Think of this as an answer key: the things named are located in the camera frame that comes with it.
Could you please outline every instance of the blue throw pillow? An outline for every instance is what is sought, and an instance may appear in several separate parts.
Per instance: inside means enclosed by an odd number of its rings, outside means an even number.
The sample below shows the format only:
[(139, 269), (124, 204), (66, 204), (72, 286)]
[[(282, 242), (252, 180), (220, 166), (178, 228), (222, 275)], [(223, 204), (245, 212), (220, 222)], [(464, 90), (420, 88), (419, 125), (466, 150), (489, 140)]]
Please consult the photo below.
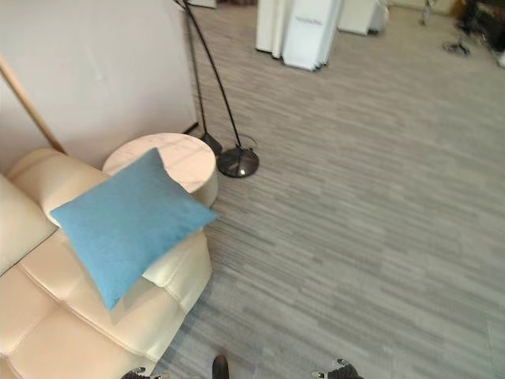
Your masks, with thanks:
[(168, 176), (155, 148), (51, 215), (109, 310), (159, 257), (217, 217)]

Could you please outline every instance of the cream leather sofa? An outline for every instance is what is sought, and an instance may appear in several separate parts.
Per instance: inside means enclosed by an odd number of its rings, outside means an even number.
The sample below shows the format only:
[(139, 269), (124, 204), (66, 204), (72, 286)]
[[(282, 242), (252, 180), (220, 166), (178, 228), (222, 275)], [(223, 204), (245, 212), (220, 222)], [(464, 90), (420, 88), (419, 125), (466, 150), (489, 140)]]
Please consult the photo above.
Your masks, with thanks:
[(1, 379), (119, 379), (137, 366), (149, 373), (207, 284), (211, 263), (199, 231), (105, 308), (47, 214), (106, 178), (51, 149), (0, 175)]

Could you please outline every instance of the arc floor lamp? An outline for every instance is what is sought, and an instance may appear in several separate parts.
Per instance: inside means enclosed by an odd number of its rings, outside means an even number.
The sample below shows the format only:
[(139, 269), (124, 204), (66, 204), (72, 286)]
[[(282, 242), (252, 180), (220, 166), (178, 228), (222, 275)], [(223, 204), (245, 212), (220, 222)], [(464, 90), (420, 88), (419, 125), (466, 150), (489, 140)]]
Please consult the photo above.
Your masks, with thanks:
[[(188, 26), (188, 36), (189, 36), (189, 49), (191, 53), (191, 58), (193, 61), (193, 72), (195, 74), (195, 82), (196, 82), (196, 92), (198, 95), (199, 105), (200, 105), (200, 114), (202, 118), (202, 124), (204, 127), (204, 135), (202, 136), (202, 141), (210, 146), (212, 151), (217, 155), (217, 166), (219, 171), (221, 171), (224, 175), (230, 176), (231, 178), (244, 178), (246, 176), (250, 176), (254, 174), (260, 165), (260, 158), (251, 148), (244, 148), (240, 135), (237, 131), (237, 126), (235, 125), (234, 116), (231, 113), (230, 104), (228, 103), (228, 99), (226, 97), (226, 93), (224, 91), (223, 83), (221, 82), (221, 78), (219, 76), (218, 70), (215, 67), (214, 59), (212, 58), (211, 52), (208, 49), (207, 43), (205, 42), (204, 35), (200, 30), (200, 26), (196, 22), (196, 19), (191, 10), (191, 5), (188, 3), (188, 0), (175, 0), (180, 7), (184, 9), (186, 12), (186, 23)], [(193, 34), (191, 31), (191, 25), (189, 21), (192, 21), (195, 26), (196, 33), (200, 37), (200, 41), (204, 46), (205, 53), (208, 57), (209, 62), (211, 63), (212, 71), (214, 72), (215, 79), (218, 82), (219, 90), (221, 91), (221, 95), (223, 96), (224, 103), (226, 105), (226, 111), (228, 112), (228, 117), (230, 119), (230, 123), (233, 127), (235, 134), (235, 147), (225, 152), (221, 152), (223, 147), (221, 144), (208, 133), (207, 124), (205, 121), (204, 114), (204, 105), (202, 100), (202, 94), (200, 89), (200, 81), (198, 77), (198, 69), (196, 67), (196, 58), (193, 44)]]

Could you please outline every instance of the wooden pole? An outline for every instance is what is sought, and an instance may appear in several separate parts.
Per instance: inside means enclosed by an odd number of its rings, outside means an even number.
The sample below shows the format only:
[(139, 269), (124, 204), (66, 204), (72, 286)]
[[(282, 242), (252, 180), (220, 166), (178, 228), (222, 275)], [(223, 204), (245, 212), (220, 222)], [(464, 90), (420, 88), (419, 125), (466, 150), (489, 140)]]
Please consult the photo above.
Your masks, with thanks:
[(2, 54), (0, 54), (0, 74), (4, 77), (9, 87), (13, 90), (14, 95), (17, 97), (23, 108), (28, 112), (40, 132), (49, 141), (50, 145), (59, 152), (66, 154), (65, 149), (60, 145), (54, 134), (49, 130), (46, 122), (36, 110), (32, 101), (28, 98), (28, 94), (16, 78), (16, 75), (14, 75), (14, 72), (10, 69), (9, 65), (7, 65), (7, 62), (3, 58)]

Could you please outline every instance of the shoe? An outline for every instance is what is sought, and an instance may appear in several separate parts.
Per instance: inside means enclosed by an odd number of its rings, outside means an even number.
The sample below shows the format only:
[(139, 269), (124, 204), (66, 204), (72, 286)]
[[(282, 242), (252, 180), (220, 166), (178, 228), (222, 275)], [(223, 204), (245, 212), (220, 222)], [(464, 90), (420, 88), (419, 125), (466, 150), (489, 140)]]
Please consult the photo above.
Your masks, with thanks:
[(228, 361), (224, 355), (215, 357), (212, 363), (212, 379), (229, 379)]

